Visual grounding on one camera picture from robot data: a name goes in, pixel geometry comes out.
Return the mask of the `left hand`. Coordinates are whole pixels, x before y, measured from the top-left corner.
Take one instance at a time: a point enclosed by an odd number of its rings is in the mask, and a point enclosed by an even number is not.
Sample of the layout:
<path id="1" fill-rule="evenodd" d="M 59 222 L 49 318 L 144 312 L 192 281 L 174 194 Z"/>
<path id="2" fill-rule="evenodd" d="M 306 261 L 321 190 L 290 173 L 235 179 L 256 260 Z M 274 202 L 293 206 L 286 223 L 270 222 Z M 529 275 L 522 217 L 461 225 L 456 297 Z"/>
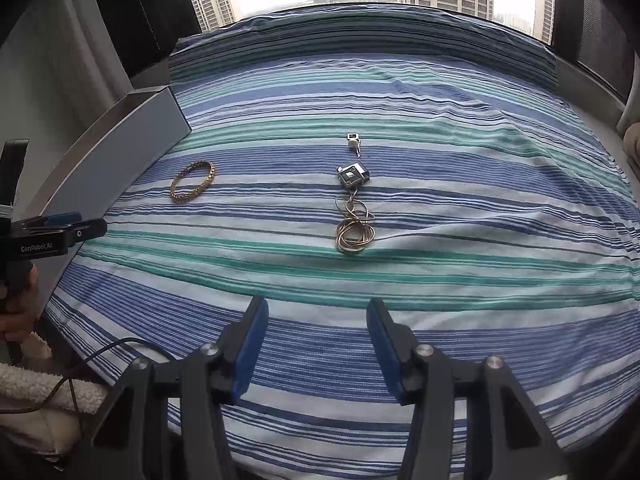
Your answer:
<path id="1" fill-rule="evenodd" d="M 21 344 L 34 330 L 38 316 L 36 307 L 39 296 L 39 273 L 35 266 L 29 271 L 26 286 L 9 296 L 5 284 L 1 284 L 1 299 L 6 302 L 6 313 L 1 315 L 1 338 Z"/>

